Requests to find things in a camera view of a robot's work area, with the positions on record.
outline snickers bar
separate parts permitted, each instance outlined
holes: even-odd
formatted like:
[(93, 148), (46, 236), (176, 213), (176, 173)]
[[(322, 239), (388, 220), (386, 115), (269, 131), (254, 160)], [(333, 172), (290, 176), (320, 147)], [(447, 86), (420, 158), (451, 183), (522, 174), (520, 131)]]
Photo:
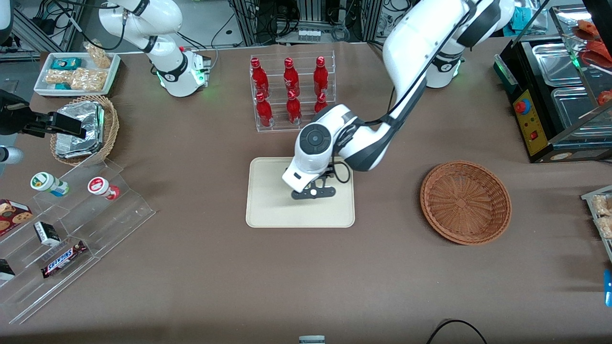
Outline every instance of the snickers bar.
[(39, 237), (40, 243), (47, 246), (55, 246), (58, 245), (61, 240), (57, 232), (55, 232), (55, 228), (44, 222), (37, 222), (34, 224), (34, 229), (36, 230), (36, 235)]
[(85, 252), (87, 247), (83, 244), (83, 241), (79, 241), (78, 244), (74, 245), (70, 248), (70, 250), (64, 252), (61, 256), (59, 256), (56, 260), (52, 261), (51, 264), (43, 267), (40, 271), (42, 272), (42, 277), (45, 279), (57, 271), (62, 269), (64, 266), (68, 265), (69, 262), (73, 261), (81, 252)]
[(0, 280), (10, 281), (15, 276), (15, 273), (10, 268), (6, 259), (0, 259)]

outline brown woven basket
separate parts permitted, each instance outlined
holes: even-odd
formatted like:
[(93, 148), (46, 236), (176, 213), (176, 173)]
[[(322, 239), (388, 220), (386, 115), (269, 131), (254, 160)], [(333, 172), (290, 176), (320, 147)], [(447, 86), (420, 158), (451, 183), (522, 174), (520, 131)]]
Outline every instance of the brown woven basket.
[[(110, 154), (111, 150), (113, 150), (114, 142), (117, 138), (117, 132), (119, 131), (119, 118), (117, 117), (117, 111), (114, 109), (113, 103), (111, 103), (111, 101), (108, 100), (108, 98), (104, 97), (103, 95), (86, 95), (86, 96), (79, 97), (71, 101), (70, 104), (86, 102), (86, 101), (98, 102), (104, 108), (103, 147), (98, 153), (96, 153), (97, 156), (104, 159), (105, 157), (108, 156), (108, 154)], [(55, 144), (57, 143), (57, 140), (58, 140), (57, 135), (55, 134), (51, 135), (51, 154), (53, 154), (53, 157), (57, 161), (71, 165), (71, 166), (77, 166), (83, 160), (88, 158), (88, 157), (78, 157), (78, 158), (71, 158), (71, 159), (62, 159), (58, 157), (57, 154), (55, 154)]]
[(433, 168), (421, 186), (420, 202), (432, 227), (463, 245), (497, 239), (512, 215), (504, 184), (483, 166), (462, 160)]

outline brown table surface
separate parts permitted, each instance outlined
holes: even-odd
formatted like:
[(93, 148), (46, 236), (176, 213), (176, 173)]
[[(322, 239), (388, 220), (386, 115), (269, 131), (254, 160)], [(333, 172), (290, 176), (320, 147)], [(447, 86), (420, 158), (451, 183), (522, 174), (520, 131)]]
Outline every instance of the brown table surface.
[[(221, 51), (212, 84), (174, 98), (143, 54), (122, 56), (112, 98), (121, 128), (110, 156), (159, 212), (0, 343), (425, 343), (445, 318), (473, 323), (490, 343), (605, 343), (609, 266), (580, 195), (612, 183), (597, 162), (532, 165), (491, 65), (490, 39), (444, 89), (428, 89), (381, 164), (354, 176), (356, 221), (344, 229), (253, 229), (248, 167), (292, 156), (296, 132), (255, 130), (251, 54), (323, 45)], [(391, 82), (376, 49), (338, 43), (338, 98), (364, 119), (387, 108)], [(37, 95), (36, 111), (68, 100)], [(27, 201), (39, 170), (60, 176), (48, 138), (22, 135), (2, 196)], [(483, 164), (512, 197), (508, 230), (490, 244), (455, 245), (423, 217), (418, 192), (439, 163)], [(434, 343), (476, 343), (462, 324)]]

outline white tray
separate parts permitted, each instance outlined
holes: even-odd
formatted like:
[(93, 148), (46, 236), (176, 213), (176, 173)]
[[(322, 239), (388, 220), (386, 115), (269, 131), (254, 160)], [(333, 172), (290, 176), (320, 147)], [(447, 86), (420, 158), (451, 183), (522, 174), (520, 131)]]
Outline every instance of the white tray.
[(108, 57), (111, 59), (111, 67), (108, 69), (108, 78), (106, 78), (106, 83), (104, 83), (104, 87), (100, 92), (94, 91), (83, 91), (79, 89), (55, 89), (55, 84), (48, 84), (45, 82), (45, 76), (47, 75), (47, 71), (51, 68), (51, 64), (55, 59), (61, 58), (81, 58), (81, 67), (88, 69), (98, 69), (95, 65), (94, 60), (89, 57), (89, 53), (50, 53), (47, 56), (47, 60), (40, 71), (38, 80), (36, 80), (36, 84), (34, 85), (34, 92), (44, 95), (47, 97), (81, 97), (82, 95), (105, 95), (110, 92), (111, 86), (113, 85), (113, 80), (115, 78), (115, 74), (117, 74), (117, 70), (119, 69), (119, 63), (121, 62), (121, 58), (119, 54), (115, 53), (107, 53)]

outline red bottle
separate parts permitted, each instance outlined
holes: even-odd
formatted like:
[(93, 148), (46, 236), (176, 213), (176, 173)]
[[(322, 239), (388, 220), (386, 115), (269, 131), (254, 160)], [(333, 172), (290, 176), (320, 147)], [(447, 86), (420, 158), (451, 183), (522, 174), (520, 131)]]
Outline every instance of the red bottle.
[(291, 90), (287, 93), (287, 112), (289, 113), (289, 122), (293, 125), (299, 125), (302, 122), (302, 111), (300, 109), (300, 101), (297, 99), (296, 92)]
[(319, 56), (316, 58), (315, 69), (315, 94), (322, 92), (327, 94), (327, 68), (325, 68), (325, 58)]
[(257, 92), (262, 92), (265, 98), (270, 96), (270, 84), (267, 80), (266, 71), (261, 68), (258, 58), (251, 58), (251, 67), (253, 67), (253, 81), (255, 81), (255, 89)]
[(315, 103), (315, 114), (319, 113), (319, 111), (323, 110), (323, 108), (325, 108), (327, 106), (327, 101), (326, 101), (326, 96), (325, 93), (321, 93), (319, 94), (319, 96), (316, 98), (316, 103)]
[(286, 58), (285, 59), (285, 87), (287, 87), (287, 92), (294, 91), (296, 93), (296, 97), (300, 96), (300, 81), (297, 77), (297, 71), (293, 67), (293, 59)]
[(272, 127), (274, 125), (274, 118), (272, 117), (272, 107), (270, 103), (266, 100), (263, 92), (257, 92), (255, 97), (257, 98), (257, 115), (259, 116), (261, 125), (264, 127)]

